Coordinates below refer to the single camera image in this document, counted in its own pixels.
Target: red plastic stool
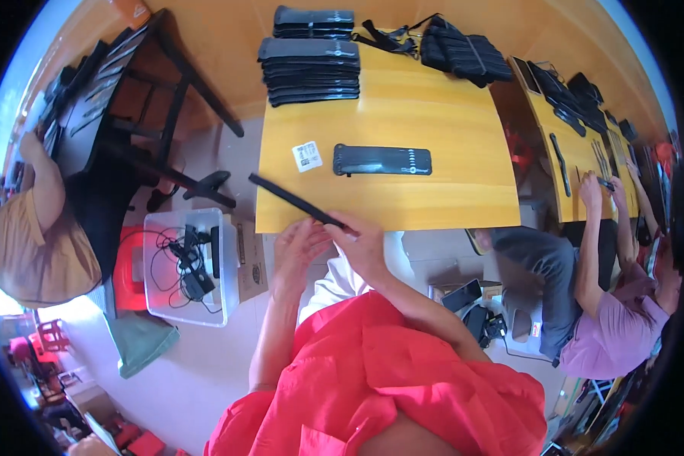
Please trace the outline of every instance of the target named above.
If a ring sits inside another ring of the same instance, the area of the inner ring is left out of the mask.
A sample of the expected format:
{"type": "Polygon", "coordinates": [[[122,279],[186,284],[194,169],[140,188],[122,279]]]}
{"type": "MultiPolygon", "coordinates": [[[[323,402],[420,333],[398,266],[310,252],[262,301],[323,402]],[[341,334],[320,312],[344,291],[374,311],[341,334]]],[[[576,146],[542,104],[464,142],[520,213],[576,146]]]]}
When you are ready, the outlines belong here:
{"type": "Polygon", "coordinates": [[[46,352],[65,352],[66,347],[71,345],[71,341],[61,331],[58,323],[61,320],[53,320],[47,323],[38,324],[38,334],[41,336],[41,345],[46,352]]]}
{"type": "Polygon", "coordinates": [[[142,248],[144,236],[142,225],[125,226],[122,228],[117,264],[114,265],[112,282],[114,284],[114,303],[117,309],[146,310],[147,299],[144,295],[144,282],[135,282],[132,278],[132,251],[142,248]]]}
{"type": "Polygon", "coordinates": [[[157,454],[162,454],[164,449],[165,443],[149,431],[127,446],[127,450],[137,456],[156,456],[157,454]]]}
{"type": "Polygon", "coordinates": [[[39,363],[56,363],[58,364],[58,357],[55,353],[45,351],[41,343],[41,337],[38,333],[30,334],[28,337],[30,344],[33,345],[33,350],[36,352],[36,358],[39,363]]]}

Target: paper label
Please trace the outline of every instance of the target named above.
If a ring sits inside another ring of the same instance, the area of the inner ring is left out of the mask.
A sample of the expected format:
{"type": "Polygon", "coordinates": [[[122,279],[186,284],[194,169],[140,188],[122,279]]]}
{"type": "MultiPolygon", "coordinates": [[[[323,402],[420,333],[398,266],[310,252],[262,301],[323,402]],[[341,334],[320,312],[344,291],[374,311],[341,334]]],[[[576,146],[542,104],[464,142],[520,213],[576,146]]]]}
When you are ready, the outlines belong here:
{"type": "Polygon", "coordinates": [[[292,152],[294,153],[294,159],[296,160],[297,167],[301,173],[321,166],[321,157],[319,156],[319,150],[317,149],[317,143],[315,141],[292,147],[292,152]]]}

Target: hand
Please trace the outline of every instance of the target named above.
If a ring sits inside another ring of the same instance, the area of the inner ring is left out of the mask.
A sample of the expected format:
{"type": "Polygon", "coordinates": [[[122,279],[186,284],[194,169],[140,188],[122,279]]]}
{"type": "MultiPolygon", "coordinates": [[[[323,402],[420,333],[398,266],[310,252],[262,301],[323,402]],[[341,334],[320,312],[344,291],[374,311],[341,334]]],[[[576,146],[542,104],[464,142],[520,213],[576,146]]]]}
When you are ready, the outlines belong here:
{"type": "Polygon", "coordinates": [[[602,209],[603,195],[594,171],[588,171],[583,177],[580,184],[580,199],[583,200],[588,213],[594,214],[602,209]]]}
{"type": "Polygon", "coordinates": [[[274,242],[274,277],[271,298],[277,303],[299,304],[306,288],[311,262],[332,245],[321,225],[307,218],[283,230],[274,242]]]}
{"type": "Polygon", "coordinates": [[[361,278],[375,287],[373,284],[390,275],[385,266],[381,227],[344,212],[330,212],[329,215],[350,228],[345,232],[335,225],[325,225],[325,230],[342,249],[350,266],[361,278]],[[348,234],[352,234],[356,239],[350,239],[348,234]]]}
{"type": "Polygon", "coordinates": [[[616,202],[616,207],[619,211],[628,212],[628,202],[626,201],[626,190],[623,188],[623,182],[616,176],[612,176],[610,182],[615,189],[611,196],[613,196],[613,200],[616,202]]]}
{"type": "Polygon", "coordinates": [[[20,139],[20,156],[29,165],[35,166],[36,161],[48,158],[43,144],[38,141],[38,137],[32,131],[27,132],[20,139]]]}
{"type": "Polygon", "coordinates": [[[628,168],[628,174],[631,175],[631,179],[635,184],[640,184],[641,181],[638,178],[638,167],[631,161],[630,158],[626,158],[626,167],[628,168]]]}

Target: plastic storage box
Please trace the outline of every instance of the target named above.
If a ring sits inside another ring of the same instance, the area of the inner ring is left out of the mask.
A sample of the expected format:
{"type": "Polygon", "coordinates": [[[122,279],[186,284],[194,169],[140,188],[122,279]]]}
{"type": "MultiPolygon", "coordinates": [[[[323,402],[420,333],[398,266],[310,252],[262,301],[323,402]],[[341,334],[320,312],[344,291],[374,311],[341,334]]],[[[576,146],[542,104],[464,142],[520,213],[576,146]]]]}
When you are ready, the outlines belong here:
{"type": "Polygon", "coordinates": [[[238,233],[230,215],[223,214],[218,208],[159,212],[144,218],[144,229],[152,231],[144,234],[142,248],[144,291],[149,313],[185,323],[217,328],[226,326],[228,316],[239,303],[238,233]],[[201,246],[206,272],[216,284],[215,290],[203,297],[203,302],[190,301],[185,297],[177,257],[169,249],[161,250],[157,246],[164,240],[164,236],[157,232],[178,239],[183,236],[186,224],[206,233],[210,233],[212,227],[220,227],[220,279],[213,278],[211,245],[201,246]]]}

